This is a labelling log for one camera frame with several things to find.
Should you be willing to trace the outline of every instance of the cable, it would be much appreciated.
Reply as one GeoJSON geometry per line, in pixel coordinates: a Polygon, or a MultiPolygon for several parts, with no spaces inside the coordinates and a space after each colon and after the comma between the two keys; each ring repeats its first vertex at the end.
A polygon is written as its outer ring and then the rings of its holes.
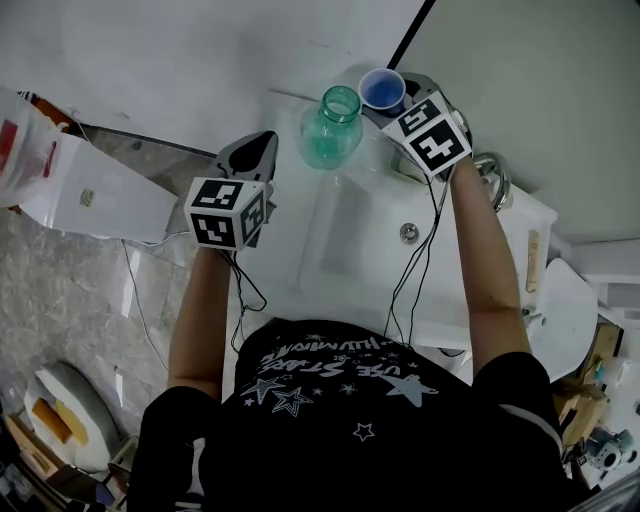
{"type": "Polygon", "coordinates": [[[144,330],[144,335],[146,336],[147,341],[149,342],[149,345],[151,345],[151,348],[153,349],[153,351],[155,352],[156,356],[158,357],[158,360],[160,361],[160,364],[168,372],[169,368],[167,368],[167,365],[164,363],[164,361],[162,360],[162,357],[160,356],[160,352],[158,352],[158,349],[153,344],[153,341],[151,341],[151,336],[149,336],[149,331],[147,330],[147,323],[144,321],[144,316],[142,315],[142,308],[140,307],[140,297],[138,295],[138,286],[136,285],[136,279],[133,276],[133,270],[131,270],[131,261],[129,261],[129,253],[127,252],[127,246],[125,245],[124,240],[122,240],[122,239],[120,239],[120,243],[122,244],[122,250],[124,251],[124,256],[127,259],[127,269],[129,270],[129,275],[131,276],[131,282],[133,283],[133,295],[134,295],[134,297],[136,299],[136,305],[138,306],[138,312],[140,313],[140,321],[142,322],[142,328],[144,330]]]}
{"type": "Polygon", "coordinates": [[[238,253],[237,252],[235,252],[233,254],[233,256],[230,256],[229,253],[227,253],[226,251],[219,251],[219,253],[222,255],[224,260],[229,264],[229,267],[231,268],[231,270],[233,271],[234,275],[236,276],[236,284],[237,284],[237,287],[238,287],[238,300],[240,301],[240,318],[238,319],[238,324],[236,325],[236,328],[234,329],[233,334],[231,336],[231,348],[236,353],[239,353],[238,349],[235,346],[235,341],[236,341],[236,338],[238,336],[238,332],[240,332],[240,336],[242,337],[242,341],[244,342],[245,338],[244,338],[244,330],[243,330],[242,320],[244,318],[245,313],[247,312],[247,310],[255,311],[255,312],[262,311],[264,308],[267,307],[267,299],[265,299],[264,295],[262,295],[260,290],[258,290],[257,286],[253,283],[253,281],[249,278],[249,276],[245,273],[244,270],[242,270],[242,268],[238,264],[238,253]],[[244,303],[244,299],[242,298],[242,277],[243,276],[246,278],[247,281],[249,281],[249,284],[251,285],[251,287],[256,291],[256,293],[262,299],[262,301],[263,301],[262,307],[253,308],[251,306],[247,306],[244,303]]]}
{"type": "MultiPolygon", "coordinates": [[[[433,189],[431,188],[431,182],[429,182],[429,190],[431,192],[431,196],[433,196],[433,189]]],[[[444,196],[447,193],[447,189],[445,188],[442,195],[444,196]]],[[[427,270],[429,269],[429,263],[431,263],[431,244],[436,239],[436,233],[438,232],[438,226],[440,225],[440,218],[442,215],[442,211],[438,211],[436,218],[434,220],[434,228],[433,235],[429,239],[429,243],[427,244],[427,264],[424,267],[424,272],[422,272],[422,279],[420,279],[420,286],[418,286],[418,293],[416,293],[416,300],[413,303],[413,307],[411,308],[411,322],[409,327],[409,343],[411,343],[411,336],[413,335],[413,316],[416,310],[416,306],[418,305],[418,301],[420,300],[420,294],[422,293],[422,285],[424,284],[424,278],[427,276],[427,270]]]]}
{"type": "Polygon", "coordinates": [[[147,242],[140,242],[139,240],[133,240],[134,242],[144,245],[145,247],[158,247],[159,245],[164,244],[167,240],[172,239],[174,236],[179,236],[179,235],[188,235],[190,234],[191,231],[177,231],[175,233],[171,233],[170,235],[168,235],[162,242],[158,242],[156,244],[149,244],[147,242]]]}
{"type": "MultiPolygon", "coordinates": [[[[438,207],[436,206],[435,197],[433,195],[433,189],[431,188],[431,182],[428,181],[428,184],[429,184],[429,192],[431,193],[431,202],[433,204],[433,211],[436,213],[436,218],[434,219],[434,225],[435,225],[435,220],[439,216],[439,211],[438,211],[438,207]]],[[[398,328],[398,331],[400,332],[400,339],[402,340],[403,344],[404,344],[404,338],[403,338],[403,335],[402,335],[402,329],[400,329],[400,325],[398,324],[398,320],[395,317],[395,311],[394,311],[395,300],[398,298],[398,295],[400,294],[400,291],[404,287],[405,283],[409,279],[409,276],[411,275],[411,273],[415,269],[416,265],[418,264],[418,261],[422,257],[422,254],[424,252],[424,248],[425,248],[427,242],[429,241],[432,233],[433,233],[433,226],[431,228],[430,233],[427,235],[427,238],[425,239],[425,241],[422,242],[422,244],[420,244],[415,251],[413,251],[413,254],[411,255],[411,258],[409,259],[409,263],[407,263],[407,266],[405,267],[404,272],[402,273],[402,276],[400,277],[400,282],[398,283],[396,288],[393,290],[391,306],[389,307],[389,313],[387,314],[387,322],[386,322],[385,328],[384,328],[384,335],[386,336],[387,329],[389,328],[389,318],[390,318],[390,316],[393,316],[393,320],[394,320],[394,322],[396,324],[396,327],[398,328]]]]}
{"type": "Polygon", "coordinates": [[[442,195],[440,197],[440,203],[439,205],[436,207],[436,202],[435,202],[435,196],[433,193],[433,188],[431,186],[431,180],[427,181],[428,186],[429,186],[429,192],[431,194],[431,201],[432,204],[434,206],[434,210],[435,210],[435,218],[433,220],[433,225],[431,226],[431,231],[429,232],[429,234],[427,235],[427,238],[425,239],[424,242],[422,242],[422,244],[413,252],[413,254],[411,255],[411,258],[409,259],[409,262],[407,263],[402,276],[400,277],[400,281],[398,282],[398,285],[396,286],[396,288],[393,291],[393,296],[391,299],[391,305],[389,306],[389,312],[387,314],[387,321],[385,324],[385,328],[384,328],[384,336],[387,335],[387,330],[389,328],[389,321],[390,318],[393,318],[394,323],[400,333],[400,340],[402,342],[403,345],[411,345],[411,335],[413,334],[413,311],[415,309],[415,304],[414,304],[414,308],[412,308],[412,327],[409,333],[409,339],[407,340],[407,343],[405,344],[404,342],[404,335],[402,332],[402,329],[400,328],[400,324],[395,316],[395,301],[398,298],[398,296],[400,295],[400,292],[402,291],[402,289],[404,288],[404,285],[407,283],[407,281],[409,280],[409,277],[411,276],[413,270],[415,269],[415,267],[418,264],[418,261],[420,260],[420,258],[422,257],[425,248],[428,250],[427,252],[427,266],[425,267],[425,271],[423,273],[423,278],[420,284],[420,290],[418,292],[418,298],[419,298],[419,294],[420,291],[422,289],[422,283],[424,281],[424,276],[426,275],[426,271],[428,269],[429,266],[429,261],[430,261],[430,254],[431,254],[431,243],[433,241],[433,239],[435,238],[435,233],[438,229],[438,225],[440,224],[440,217],[442,215],[442,210],[444,208],[444,202],[447,196],[447,191],[449,189],[449,184],[450,184],[450,180],[451,180],[451,176],[453,175],[453,171],[454,168],[451,168],[451,172],[449,172],[449,176],[447,177],[447,181],[445,182],[445,186],[444,186],[444,190],[442,192],[442,195]]]}

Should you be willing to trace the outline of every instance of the black t-shirt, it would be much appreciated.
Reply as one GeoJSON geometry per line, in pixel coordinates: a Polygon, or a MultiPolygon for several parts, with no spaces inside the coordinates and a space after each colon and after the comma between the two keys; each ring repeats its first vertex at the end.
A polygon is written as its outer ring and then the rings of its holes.
{"type": "Polygon", "coordinates": [[[223,404],[178,387],[147,408],[128,506],[567,510],[560,444],[529,354],[469,387],[364,329],[280,321],[245,342],[223,404]]]}

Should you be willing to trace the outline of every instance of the person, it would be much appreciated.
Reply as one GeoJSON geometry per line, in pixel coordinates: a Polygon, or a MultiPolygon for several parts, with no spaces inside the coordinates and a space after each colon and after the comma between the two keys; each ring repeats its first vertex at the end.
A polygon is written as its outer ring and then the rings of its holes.
{"type": "Polygon", "coordinates": [[[531,355],[511,252],[469,157],[451,194],[472,386],[363,328],[282,320],[243,344],[221,403],[230,270],[201,248],[168,390],[143,417],[129,510],[568,509],[549,377],[531,355]]]}

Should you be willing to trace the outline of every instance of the star print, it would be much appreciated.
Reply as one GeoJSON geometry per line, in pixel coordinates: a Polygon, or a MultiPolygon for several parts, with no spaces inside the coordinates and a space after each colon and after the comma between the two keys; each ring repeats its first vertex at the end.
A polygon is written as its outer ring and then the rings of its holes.
{"type": "Polygon", "coordinates": [[[438,393],[437,389],[431,389],[427,386],[423,386],[420,382],[420,377],[417,375],[408,375],[404,379],[390,377],[389,375],[380,375],[380,377],[394,386],[393,389],[387,393],[388,396],[404,395],[416,407],[422,407],[423,393],[427,393],[428,395],[435,395],[438,393]]]}
{"type": "Polygon", "coordinates": [[[262,405],[262,401],[264,397],[267,396],[267,393],[270,389],[273,388],[283,388],[284,384],[278,384],[276,381],[278,377],[274,377],[269,380],[258,379],[258,383],[255,386],[250,387],[241,396],[248,395],[249,393],[253,393],[254,391],[258,393],[258,404],[262,405]]]}
{"type": "Polygon", "coordinates": [[[312,404],[313,400],[307,398],[300,394],[300,390],[302,388],[294,389],[293,391],[289,391],[285,393],[284,391],[274,391],[273,394],[278,397],[279,402],[273,408],[273,412],[285,410],[291,413],[291,416],[294,418],[298,417],[298,409],[300,408],[300,404],[312,404]]]}
{"type": "Polygon", "coordinates": [[[358,391],[358,390],[356,389],[356,387],[353,384],[342,384],[342,387],[340,388],[340,391],[343,391],[347,395],[350,395],[354,391],[358,391]]]}
{"type": "Polygon", "coordinates": [[[363,443],[367,437],[375,437],[375,434],[371,431],[371,425],[372,423],[369,423],[368,425],[362,425],[361,423],[358,423],[358,428],[353,433],[353,435],[358,436],[360,438],[360,441],[362,441],[363,443]]]}

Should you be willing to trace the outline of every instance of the white wall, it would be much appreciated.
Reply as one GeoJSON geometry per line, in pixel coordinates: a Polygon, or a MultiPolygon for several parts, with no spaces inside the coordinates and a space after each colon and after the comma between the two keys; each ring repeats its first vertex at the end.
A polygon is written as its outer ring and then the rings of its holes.
{"type": "Polygon", "coordinates": [[[440,83],[575,243],[640,238],[639,64],[635,0],[437,0],[400,68],[440,83]]]}
{"type": "Polygon", "coordinates": [[[386,65],[422,1],[0,0],[0,84],[215,152],[258,129],[265,89],[386,65]]]}

